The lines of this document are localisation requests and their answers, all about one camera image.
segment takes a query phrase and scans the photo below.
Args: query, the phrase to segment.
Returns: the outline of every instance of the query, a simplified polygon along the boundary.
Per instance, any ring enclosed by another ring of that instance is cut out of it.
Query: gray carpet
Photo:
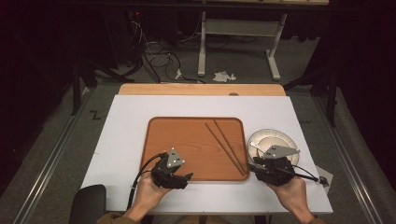
[[[237,77],[236,81],[229,83],[275,83],[262,54],[262,46],[268,43],[268,40],[260,39],[252,43],[233,43],[222,49],[208,49],[206,76],[202,80],[215,83],[213,74],[227,71]],[[282,79],[277,83],[288,83],[303,74],[316,43],[299,43],[295,39],[281,41],[276,62]],[[221,43],[211,42],[209,45],[214,48]],[[183,76],[197,78],[197,46],[166,48],[180,59]],[[167,71],[174,77],[176,68],[173,63]],[[163,67],[157,70],[162,81],[172,81],[165,75]],[[153,81],[144,69],[132,77],[137,82]],[[119,87],[120,83],[100,80],[97,88],[84,93],[85,104],[77,117],[70,116],[72,92],[69,90],[66,93],[63,103],[44,124],[42,133],[0,199],[0,223],[12,223],[16,217],[26,223],[68,223],[73,197],[88,169],[108,109]],[[383,223],[396,223],[396,217],[390,210],[396,207],[395,192],[361,138],[342,93],[338,92],[336,128],[332,128],[323,116],[321,102],[324,99],[311,97],[308,90],[309,86],[303,86],[287,94],[295,107],[314,162],[334,174],[329,191],[334,213],[321,217],[328,223],[381,223],[381,220]],[[93,111],[100,119],[93,119]],[[68,133],[66,138],[61,138],[63,133]],[[59,151],[58,160],[50,166],[46,162],[54,157],[51,154],[53,151]],[[39,200],[33,203],[30,213],[18,215],[45,167],[51,167],[49,182],[44,183]],[[370,204],[365,203],[367,197],[359,195],[360,189],[367,190]],[[289,215],[276,215],[272,223],[296,222]]]

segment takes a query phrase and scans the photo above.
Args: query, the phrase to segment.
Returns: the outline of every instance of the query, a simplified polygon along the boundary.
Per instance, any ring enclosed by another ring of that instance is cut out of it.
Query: orange tray
[[[185,161],[176,175],[194,173],[192,180],[196,181],[248,178],[245,135],[239,119],[153,118],[148,123],[140,167],[159,153],[169,153],[172,147]]]

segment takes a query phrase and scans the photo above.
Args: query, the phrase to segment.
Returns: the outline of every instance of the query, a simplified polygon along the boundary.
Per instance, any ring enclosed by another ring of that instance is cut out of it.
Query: human hand
[[[291,212],[299,223],[309,223],[315,219],[306,201],[305,182],[300,177],[295,176],[289,183],[282,186],[277,187],[271,184],[267,186],[274,191],[283,207]]]
[[[163,196],[169,191],[171,191],[171,189],[157,187],[152,181],[150,172],[143,173],[137,184],[134,204],[126,211],[124,216],[135,222],[140,221],[147,212],[160,203]]]

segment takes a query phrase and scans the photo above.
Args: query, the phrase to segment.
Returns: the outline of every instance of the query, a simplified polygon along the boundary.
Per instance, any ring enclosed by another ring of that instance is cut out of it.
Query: chopsticks
[[[215,137],[215,139],[218,141],[219,145],[223,148],[223,150],[225,151],[225,153],[227,154],[227,156],[230,158],[230,160],[233,162],[233,165],[238,169],[238,171],[241,173],[241,175],[245,175],[246,171],[244,169],[244,166],[242,165],[241,161],[238,159],[238,157],[236,156],[232,145],[230,144],[230,142],[228,141],[226,135],[224,134],[224,132],[222,131],[222,129],[220,128],[219,124],[216,122],[216,120],[213,120],[216,124],[216,127],[218,128],[219,132],[221,133],[222,138],[225,140],[225,142],[227,143],[227,146],[230,148],[232,154],[227,150],[226,146],[224,146],[220,139],[215,135],[215,133],[213,132],[213,130],[209,127],[209,125],[207,123],[205,123],[206,128],[212,133],[212,135]]]

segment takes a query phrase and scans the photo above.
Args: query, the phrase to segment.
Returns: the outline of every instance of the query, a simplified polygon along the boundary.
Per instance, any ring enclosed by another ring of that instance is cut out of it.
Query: crumpled paper
[[[213,78],[213,80],[218,82],[227,82],[227,80],[231,80],[231,81],[236,80],[236,77],[233,74],[229,76],[227,72],[223,71],[223,72],[215,73],[215,78]]]

